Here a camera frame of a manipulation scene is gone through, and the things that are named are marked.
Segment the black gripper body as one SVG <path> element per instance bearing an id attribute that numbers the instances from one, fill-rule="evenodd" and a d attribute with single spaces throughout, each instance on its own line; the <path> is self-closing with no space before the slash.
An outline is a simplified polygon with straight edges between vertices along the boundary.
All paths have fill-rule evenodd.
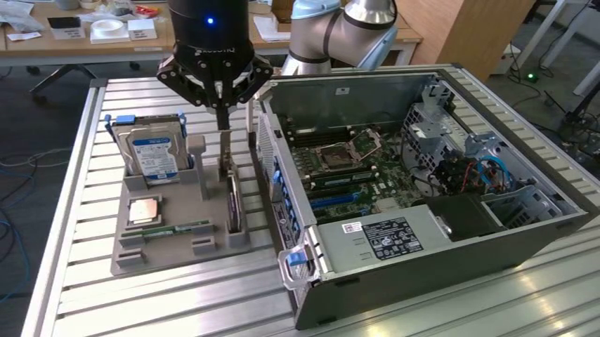
<path id="1" fill-rule="evenodd" d="M 173 56 L 187 77 L 211 77 L 225 106 L 225 61 L 246 66 L 257 58 L 250 41 L 247 1 L 174 0 L 169 2 L 174 28 Z"/>

